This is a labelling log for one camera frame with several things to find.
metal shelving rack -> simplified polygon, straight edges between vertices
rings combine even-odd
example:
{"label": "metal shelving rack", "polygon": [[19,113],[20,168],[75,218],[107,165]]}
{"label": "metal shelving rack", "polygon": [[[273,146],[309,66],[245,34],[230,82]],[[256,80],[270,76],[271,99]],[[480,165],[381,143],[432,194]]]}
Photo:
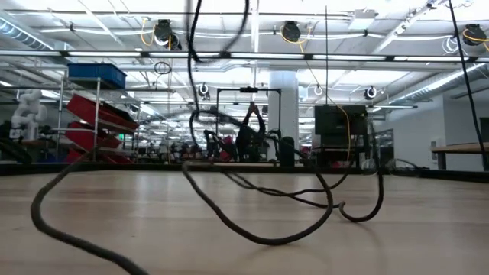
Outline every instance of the metal shelving rack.
{"label": "metal shelving rack", "polygon": [[[61,115],[63,114],[63,94],[64,94],[64,89],[66,88],[65,87],[65,82],[73,82],[73,81],[83,81],[83,82],[94,82],[96,83],[96,113],[95,113],[95,122],[94,122],[94,129],[93,130],[90,130],[90,129],[70,129],[70,128],[61,128]],[[117,125],[115,123],[111,123],[109,121],[105,121],[105,120],[101,120],[99,119],[99,106],[100,106],[100,92],[102,91],[101,88],[102,88],[102,84],[106,87],[110,87],[111,85],[107,82],[105,82],[103,79],[101,78],[96,78],[96,79],[90,79],[90,78],[66,78],[64,77],[63,78],[63,81],[61,82],[61,87],[60,87],[60,103],[59,103],[59,106],[58,106],[58,127],[56,129],[53,129],[54,131],[57,131],[58,134],[57,134],[57,145],[56,145],[56,157],[58,158],[59,157],[59,143],[60,143],[60,137],[62,135],[63,132],[66,132],[66,131],[89,131],[89,132],[92,132],[93,133],[93,147],[96,147],[97,146],[97,137],[98,137],[98,134],[99,134],[99,122],[105,124],[105,125],[110,125],[112,126],[113,128],[118,128],[120,129],[120,131],[116,131],[116,133],[118,134],[132,134],[133,135],[133,147],[134,147],[134,133],[136,133],[136,135],[138,136],[139,135],[139,128],[134,131],[130,128],[126,128],[124,126],[121,126],[121,125]],[[123,92],[125,93],[125,90],[121,90],[121,89],[109,89],[109,91],[111,92]],[[137,118],[139,118],[140,116],[140,112],[141,112],[141,102],[137,101],[137,100],[134,100],[132,101],[133,103],[137,103],[138,104],[138,114],[137,114]],[[76,144],[75,142],[73,142],[73,144],[76,145],[76,147],[78,147],[79,149],[82,149],[82,150],[85,150],[84,148],[80,147],[78,144]],[[133,150],[124,150],[124,149],[114,149],[114,148],[106,148],[106,147],[100,147],[98,149],[98,151],[102,151],[102,152],[109,152],[111,154],[117,154],[117,155],[124,155],[124,156],[132,156],[134,155],[134,151]],[[93,154],[93,161],[96,161],[96,154]]]}

ceiling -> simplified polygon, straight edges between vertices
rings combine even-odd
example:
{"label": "ceiling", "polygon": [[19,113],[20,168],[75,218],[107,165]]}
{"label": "ceiling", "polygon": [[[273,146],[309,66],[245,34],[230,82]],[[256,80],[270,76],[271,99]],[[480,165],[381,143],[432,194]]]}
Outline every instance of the ceiling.
{"label": "ceiling", "polygon": [[[152,26],[158,19],[170,19],[171,27],[184,41],[185,2],[173,1],[135,1],[135,0],[3,0],[0,18],[9,16],[19,25],[32,32],[33,35],[51,45],[67,45],[76,50],[165,50],[161,46],[145,45],[141,41],[141,30],[151,32]],[[195,48],[198,51],[219,51],[228,43],[229,35],[238,29],[241,23],[242,2],[229,0],[202,1],[201,15],[196,28]],[[453,24],[450,11],[443,0],[436,2],[432,9],[410,22],[402,34],[386,43],[380,44],[388,34],[398,28],[416,10],[429,2],[427,0],[289,0],[286,5],[274,0],[251,0],[252,11],[258,10],[258,16],[250,15],[244,36],[233,46],[233,52],[264,52],[264,53],[300,53],[296,44],[286,43],[280,35],[274,35],[274,30],[286,20],[294,20],[299,24],[303,38],[308,39],[303,44],[306,53],[342,54],[390,54],[390,55],[430,55],[442,56],[447,54],[443,45],[447,36],[453,34]],[[483,30],[489,28],[484,0],[454,0],[455,15],[458,25],[477,23]],[[377,16],[368,26],[368,36],[362,30],[348,29],[349,22],[355,10],[374,10]],[[148,18],[143,28],[143,18]],[[308,26],[311,34],[307,37]],[[329,36],[326,45],[325,35]],[[144,34],[149,42],[151,34]],[[2,49],[29,49],[5,35],[0,35]],[[464,46],[471,56],[486,56],[487,51],[482,45],[477,47]],[[127,86],[165,89],[168,92],[136,92],[135,97],[147,102],[183,102],[193,99],[188,87],[184,59],[166,60],[173,64],[173,73],[160,76],[154,73],[153,66],[162,59],[135,58],[79,58],[79,62],[114,63],[125,68],[128,74]],[[12,62],[42,73],[39,74],[13,67]],[[325,63],[310,61],[313,73],[324,88],[329,84],[329,96],[337,103],[371,104],[363,98],[363,89],[375,86],[382,90],[384,96],[395,96],[412,85],[429,78],[437,73],[450,72],[459,68],[456,63],[353,63],[331,62],[326,71]],[[56,84],[52,79],[62,79],[66,67],[52,60],[42,60],[33,57],[0,57],[0,80],[12,85],[25,85],[27,79],[34,84]],[[316,81],[313,74],[302,60],[220,60],[209,65],[197,65],[193,78],[196,84],[205,83],[209,87],[211,102],[215,100],[215,89],[218,87],[242,87],[256,83],[257,86],[267,86],[269,73],[272,70],[296,70],[298,83],[301,86],[301,103],[324,102],[324,94],[316,95]],[[222,101],[249,102],[250,95],[239,92],[223,93]],[[265,94],[254,99],[256,102],[266,102]],[[185,105],[168,105],[161,103],[147,104],[154,113],[165,116],[168,112],[185,108]],[[223,111],[242,117],[247,106],[228,106]],[[300,125],[301,137],[307,142],[313,120],[310,107],[300,107],[300,117],[304,123]],[[185,128],[183,122],[177,123],[179,128]]]}

